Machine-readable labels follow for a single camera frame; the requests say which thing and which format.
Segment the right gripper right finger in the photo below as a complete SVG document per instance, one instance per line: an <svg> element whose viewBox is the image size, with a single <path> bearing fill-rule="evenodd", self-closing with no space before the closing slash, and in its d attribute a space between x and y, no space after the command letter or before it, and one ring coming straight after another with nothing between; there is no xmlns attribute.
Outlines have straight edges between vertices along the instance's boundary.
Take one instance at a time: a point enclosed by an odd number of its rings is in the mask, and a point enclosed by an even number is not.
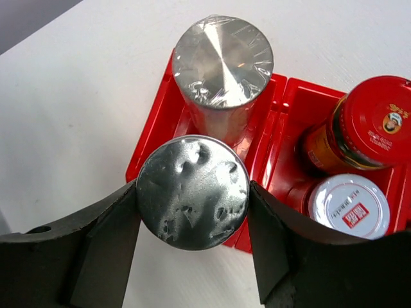
<svg viewBox="0 0 411 308"><path fill-rule="evenodd" d="M325 227L250 184L248 225L265 307L409 307L410 232L367 240Z"/></svg>

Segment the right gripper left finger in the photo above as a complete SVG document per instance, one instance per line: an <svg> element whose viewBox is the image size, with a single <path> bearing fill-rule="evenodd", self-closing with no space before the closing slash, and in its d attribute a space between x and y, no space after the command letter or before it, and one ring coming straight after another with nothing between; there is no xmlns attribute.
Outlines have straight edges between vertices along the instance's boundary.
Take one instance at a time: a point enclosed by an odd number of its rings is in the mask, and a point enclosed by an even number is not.
<svg viewBox="0 0 411 308"><path fill-rule="evenodd" d="M1 307L122 307L141 218L136 183L1 236Z"/></svg>

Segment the white lid brown spice jar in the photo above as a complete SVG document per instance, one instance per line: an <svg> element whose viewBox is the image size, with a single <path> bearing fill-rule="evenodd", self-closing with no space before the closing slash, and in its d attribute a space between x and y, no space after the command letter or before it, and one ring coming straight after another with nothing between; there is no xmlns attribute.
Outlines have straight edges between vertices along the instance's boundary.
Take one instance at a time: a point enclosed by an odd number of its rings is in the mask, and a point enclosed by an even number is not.
<svg viewBox="0 0 411 308"><path fill-rule="evenodd" d="M326 227L365 239L383 237L390 207L369 179L350 173L295 184L286 204Z"/></svg>

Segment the silver lid blue label jar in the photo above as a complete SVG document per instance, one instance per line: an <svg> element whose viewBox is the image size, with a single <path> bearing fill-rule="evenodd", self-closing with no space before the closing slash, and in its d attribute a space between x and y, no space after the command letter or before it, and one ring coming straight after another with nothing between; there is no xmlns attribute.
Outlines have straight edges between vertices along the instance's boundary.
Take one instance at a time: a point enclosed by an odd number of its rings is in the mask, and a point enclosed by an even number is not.
<svg viewBox="0 0 411 308"><path fill-rule="evenodd" d="M174 138L149 155L136 178L147 229L187 251L224 243L245 220L250 178L236 152L203 135Z"/></svg>

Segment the red lid dark sauce jar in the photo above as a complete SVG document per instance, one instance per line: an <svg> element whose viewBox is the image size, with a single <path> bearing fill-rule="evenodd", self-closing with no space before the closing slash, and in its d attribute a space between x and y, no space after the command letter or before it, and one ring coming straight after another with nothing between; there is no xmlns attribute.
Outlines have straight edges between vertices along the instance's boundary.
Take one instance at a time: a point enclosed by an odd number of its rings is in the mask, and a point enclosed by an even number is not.
<svg viewBox="0 0 411 308"><path fill-rule="evenodd" d="M410 163L410 80L375 76L358 84L307 129L301 153L328 174Z"/></svg>

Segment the silver lid white powder jar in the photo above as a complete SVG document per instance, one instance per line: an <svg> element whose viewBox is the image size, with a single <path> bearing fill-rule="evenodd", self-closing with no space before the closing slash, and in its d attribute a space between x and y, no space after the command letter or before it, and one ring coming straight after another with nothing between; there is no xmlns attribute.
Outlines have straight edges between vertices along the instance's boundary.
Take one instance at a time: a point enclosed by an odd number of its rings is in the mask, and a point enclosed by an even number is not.
<svg viewBox="0 0 411 308"><path fill-rule="evenodd" d="M271 79L274 52L255 25L210 15L179 38L171 68L198 132L235 146Z"/></svg>

